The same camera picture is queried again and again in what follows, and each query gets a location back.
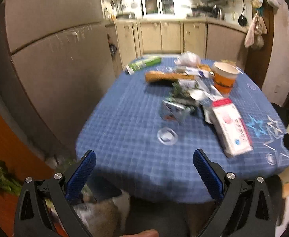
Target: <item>table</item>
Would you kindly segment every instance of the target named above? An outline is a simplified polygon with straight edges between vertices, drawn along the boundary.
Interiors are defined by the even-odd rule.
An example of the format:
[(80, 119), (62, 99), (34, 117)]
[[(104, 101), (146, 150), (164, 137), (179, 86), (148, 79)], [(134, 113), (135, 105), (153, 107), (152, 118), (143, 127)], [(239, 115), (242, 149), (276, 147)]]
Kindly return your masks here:
[[(163, 58), (161, 65), (174, 66), (174, 59)], [(211, 65), (213, 61), (202, 63)], [(81, 158), (88, 149), (93, 150), (95, 173), (148, 201), (201, 203), (211, 197), (193, 165), (192, 156), (198, 148), (226, 172), (245, 179), (268, 177), (289, 165), (289, 151), (282, 144), (286, 129), (245, 73), (239, 74), (229, 97), (247, 125), (253, 151), (227, 158), (214, 127), (204, 121), (200, 109), (181, 125), (161, 119), (161, 101), (172, 88), (145, 82), (144, 73), (155, 69), (149, 67), (134, 75), (122, 73), (87, 120), (77, 138), (76, 154)], [(177, 133), (174, 145), (158, 140), (157, 132), (163, 127)]]

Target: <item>blue star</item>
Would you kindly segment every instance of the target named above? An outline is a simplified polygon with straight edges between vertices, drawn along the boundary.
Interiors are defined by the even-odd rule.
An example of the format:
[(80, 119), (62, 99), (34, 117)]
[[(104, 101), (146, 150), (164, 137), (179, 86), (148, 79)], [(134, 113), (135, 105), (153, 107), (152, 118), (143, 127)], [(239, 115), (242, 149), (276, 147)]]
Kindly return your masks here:
[(278, 165), (280, 166), (281, 163), (282, 163), (282, 159), (283, 157), (287, 157), (289, 158), (289, 155), (287, 155), (286, 153), (288, 153), (286, 151), (286, 148), (284, 147), (283, 145), (283, 135), (279, 135), (279, 136), (274, 136), (272, 134), (272, 131), (269, 127), (267, 127), (267, 131), (268, 131), (268, 134), (270, 135), (270, 141), (267, 141), (265, 142), (263, 145), (265, 145), (266, 147), (272, 149), (275, 153), (275, 156), (278, 160)]
[(256, 121), (253, 117), (251, 117), (251, 123), (247, 123), (246, 125), (248, 127), (251, 127), (253, 130), (254, 130), (254, 133), (256, 134), (256, 137), (260, 137), (261, 133), (263, 134), (267, 134), (265, 132), (265, 130), (263, 129), (262, 125), (263, 125), (263, 121), (262, 120), (259, 120), (259, 121)]

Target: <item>metal bolt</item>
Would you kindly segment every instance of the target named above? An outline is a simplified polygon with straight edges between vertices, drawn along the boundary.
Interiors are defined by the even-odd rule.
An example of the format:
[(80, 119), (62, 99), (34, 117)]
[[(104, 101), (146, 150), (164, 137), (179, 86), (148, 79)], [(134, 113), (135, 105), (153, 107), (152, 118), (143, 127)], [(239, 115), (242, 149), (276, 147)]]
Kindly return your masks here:
[(32, 177), (28, 176), (25, 181), (26, 181), (26, 183), (30, 183), (32, 181)]
[(258, 177), (256, 178), (256, 180), (257, 180), (259, 183), (263, 183), (263, 182), (264, 182), (264, 179), (263, 179), (263, 177), (261, 177), (261, 176), (258, 176)]
[(228, 174), (227, 174), (227, 177), (228, 177), (229, 179), (235, 179), (235, 178), (236, 178), (236, 175), (235, 175), (234, 173), (228, 173)]
[(61, 179), (62, 178), (62, 174), (61, 173), (56, 173), (54, 175), (54, 179)]

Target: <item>orange paper cup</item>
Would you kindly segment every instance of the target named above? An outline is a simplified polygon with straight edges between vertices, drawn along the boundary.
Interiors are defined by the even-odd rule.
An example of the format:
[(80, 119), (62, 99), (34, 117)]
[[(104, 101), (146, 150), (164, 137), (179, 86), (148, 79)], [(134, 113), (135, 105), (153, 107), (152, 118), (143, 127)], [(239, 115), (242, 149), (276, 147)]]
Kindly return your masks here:
[(214, 86), (222, 94), (228, 95), (240, 71), (231, 64), (216, 61), (213, 66)]

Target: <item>green packaging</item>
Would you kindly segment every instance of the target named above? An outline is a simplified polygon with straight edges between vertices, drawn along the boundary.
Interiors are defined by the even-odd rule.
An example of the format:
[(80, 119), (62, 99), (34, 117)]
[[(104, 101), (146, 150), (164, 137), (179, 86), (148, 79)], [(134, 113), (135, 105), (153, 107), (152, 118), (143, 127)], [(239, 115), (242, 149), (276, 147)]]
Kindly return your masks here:
[(153, 56), (145, 59), (141, 59), (132, 63), (129, 63), (126, 66), (126, 69), (130, 75), (134, 74), (136, 71), (139, 71), (142, 68), (154, 66), (161, 63), (162, 58), (159, 56)]

